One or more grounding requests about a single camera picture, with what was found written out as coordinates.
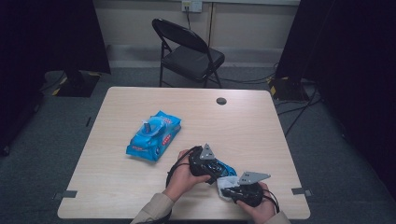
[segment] wooden table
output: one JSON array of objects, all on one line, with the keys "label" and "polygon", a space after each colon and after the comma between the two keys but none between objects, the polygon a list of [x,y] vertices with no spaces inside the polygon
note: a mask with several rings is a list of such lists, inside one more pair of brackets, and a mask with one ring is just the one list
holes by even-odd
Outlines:
[{"label": "wooden table", "polygon": [[[217,104],[223,97],[226,105]],[[125,153],[142,120],[159,110],[181,121],[181,130],[156,162]],[[60,218],[134,218],[156,192],[165,187],[167,172],[178,152],[208,143],[216,157],[238,175],[268,173],[265,183],[280,208],[292,219],[310,211],[301,183],[267,91],[113,87],[82,151],[63,198]],[[171,219],[249,219],[234,203],[219,197],[216,183],[200,184],[183,195]]]}]

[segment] chair seat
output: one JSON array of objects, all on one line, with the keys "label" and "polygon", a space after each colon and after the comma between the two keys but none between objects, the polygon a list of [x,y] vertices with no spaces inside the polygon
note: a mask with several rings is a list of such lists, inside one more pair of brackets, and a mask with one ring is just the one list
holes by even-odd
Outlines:
[{"label": "chair seat", "polygon": [[[215,68],[219,68],[224,63],[224,54],[215,49],[209,51]],[[163,57],[162,64],[165,68],[197,82],[203,82],[205,77],[211,75],[208,74],[210,71],[208,71],[207,55],[183,46]]]}]

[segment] gray carpet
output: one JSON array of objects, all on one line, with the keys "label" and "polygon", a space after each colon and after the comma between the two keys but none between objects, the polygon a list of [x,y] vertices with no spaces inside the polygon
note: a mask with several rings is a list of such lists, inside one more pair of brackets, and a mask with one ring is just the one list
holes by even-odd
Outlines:
[{"label": "gray carpet", "polygon": [[[219,75],[251,80],[273,72],[273,68],[224,67]],[[47,73],[45,86],[61,74]],[[56,86],[45,90],[38,112],[10,145],[10,155],[0,158],[0,223],[129,223],[61,220],[57,217],[60,201],[52,197],[67,188],[106,90],[112,86],[156,87],[158,74],[159,68],[113,68],[112,75],[100,78],[91,98],[51,96]],[[170,73],[166,79],[178,87],[201,87]],[[268,90],[264,83],[222,83],[225,89]],[[312,95],[315,85],[304,86]],[[216,87],[209,83],[209,88]],[[274,104],[278,113],[302,106]],[[298,114],[294,111],[279,116],[284,131]],[[344,140],[337,119],[323,102],[305,110],[290,129],[287,141],[302,185],[313,193],[307,197],[311,218],[292,223],[396,223],[396,203],[366,160]]]}]

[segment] hand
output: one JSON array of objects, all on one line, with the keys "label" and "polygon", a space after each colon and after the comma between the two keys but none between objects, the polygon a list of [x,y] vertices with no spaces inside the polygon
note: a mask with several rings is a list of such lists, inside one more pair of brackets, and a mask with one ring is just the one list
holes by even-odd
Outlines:
[{"label": "hand", "polygon": [[[259,184],[262,186],[263,189],[268,190],[266,184],[262,182],[259,182]],[[270,193],[268,193],[267,191],[264,192],[264,195],[271,197]],[[256,224],[262,224],[275,215],[274,204],[266,199],[263,199],[262,203],[257,207],[251,207],[239,200],[236,201],[236,203],[253,218],[253,221]]]},{"label": "hand", "polygon": [[[183,150],[178,153],[178,159],[181,158],[188,150]],[[186,156],[179,164],[189,163],[189,157]],[[163,191],[163,194],[168,196],[174,203],[185,192],[192,189],[196,184],[206,182],[210,179],[210,175],[194,176],[190,171],[189,165],[180,165],[174,171],[168,187]]]}]

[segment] blue snack bag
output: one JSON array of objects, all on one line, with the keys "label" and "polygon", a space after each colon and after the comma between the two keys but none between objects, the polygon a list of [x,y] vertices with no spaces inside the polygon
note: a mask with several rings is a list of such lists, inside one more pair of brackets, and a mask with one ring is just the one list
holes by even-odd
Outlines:
[{"label": "blue snack bag", "polygon": [[181,119],[161,110],[140,127],[126,148],[126,154],[157,161],[180,131]]}]

